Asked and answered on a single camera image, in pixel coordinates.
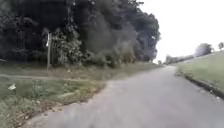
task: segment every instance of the dark tree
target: dark tree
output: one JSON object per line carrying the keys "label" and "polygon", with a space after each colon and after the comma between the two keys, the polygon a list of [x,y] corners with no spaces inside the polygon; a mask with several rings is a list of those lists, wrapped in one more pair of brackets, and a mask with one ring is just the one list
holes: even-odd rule
{"label": "dark tree", "polygon": [[195,56],[199,57],[199,56],[211,54],[212,50],[213,50],[213,48],[210,44],[202,43],[197,47],[197,49],[195,51]]}
{"label": "dark tree", "polygon": [[[37,53],[40,52],[45,56],[45,60],[48,60],[49,67],[54,63],[55,56],[61,58],[60,60],[68,58],[79,60],[71,57],[74,54],[66,53],[79,49],[86,56],[91,54],[91,57],[88,57],[91,61],[97,63],[101,61],[110,65],[136,60],[152,61],[157,55],[156,44],[160,39],[159,23],[153,14],[141,11],[139,6],[143,4],[142,2],[136,0],[0,0],[0,2],[3,2],[0,3],[0,58],[4,56],[3,58],[9,59],[10,55],[13,56],[12,60],[18,58],[32,60],[30,58],[37,58]],[[70,37],[75,37],[73,43],[71,40],[68,41]],[[55,51],[63,51],[63,54],[70,57],[65,59],[58,53],[55,54]]]}
{"label": "dark tree", "polygon": [[224,43],[223,42],[219,43],[219,49],[220,49],[220,51],[222,51],[223,48],[224,48]]}
{"label": "dark tree", "polygon": [[158,64],[159,64],[159,65],[162,65],[163,63],[162,63],[162,61],[161,61],[161,60],[159,60],[159,61],[158,61]]}

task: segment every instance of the sky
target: sky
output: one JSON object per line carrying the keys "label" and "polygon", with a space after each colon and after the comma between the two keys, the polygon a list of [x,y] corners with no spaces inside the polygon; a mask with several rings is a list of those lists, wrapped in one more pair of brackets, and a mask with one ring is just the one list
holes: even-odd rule
{"label": "sky", "polygon": [[200,43],[218,49],[224,42],[224,0],[141,1],[141,9],[153,13],[160,24],[157,60],[193,54]]}

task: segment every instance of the grass field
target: grass field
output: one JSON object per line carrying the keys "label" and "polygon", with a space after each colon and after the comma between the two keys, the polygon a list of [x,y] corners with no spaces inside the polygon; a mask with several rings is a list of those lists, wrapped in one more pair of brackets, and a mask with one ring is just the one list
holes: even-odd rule
{"label": "grass field", "polygon": [[[2,63],[0,75],[25,77],[0,77],[0,127],[20,127],[38,113],[46,110],[57,111],[52,107],[87,101],[104,88],[105,80],[122,78],[157,67],[151,63],[138,63],[116,69],[73,66],[47,71],[46,67],[35,64]],[[11,85],[16,86],[14,91],[8,89]]]}
{"label": "grass field", "polygon": [[177,64],[186,75],[207,82],[224,92],[224,52]]}

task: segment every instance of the paved path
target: paved path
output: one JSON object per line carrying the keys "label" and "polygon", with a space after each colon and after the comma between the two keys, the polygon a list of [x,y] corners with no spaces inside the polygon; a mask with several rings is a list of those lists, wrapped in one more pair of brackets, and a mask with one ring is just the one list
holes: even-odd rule
{"label": "paved path", "polygon": [[224,102],[165,67],[108,82],[88,103],[30,122],[30,128],[224,128]]}

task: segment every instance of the road edge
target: road edge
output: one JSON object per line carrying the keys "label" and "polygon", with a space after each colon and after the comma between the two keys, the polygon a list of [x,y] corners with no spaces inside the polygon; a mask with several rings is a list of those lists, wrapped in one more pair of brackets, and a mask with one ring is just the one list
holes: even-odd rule
{"label": "road edge", "polygon": [[224,99],[224,92],[222,92],[219,89],[213,87],[213,85],[208,84],[206,82],[203,82],[201,80],[197,80],[197,79],[195,79],[195,78],[193,78],[189,75],[186,75],[184,73],[182,73],[182,74],[183,74],[184,78],[187,79],[188,81],[190,81],[190,82],[196,84],[197,86],[204,88],[205,90],[209,91],[210,93]]}

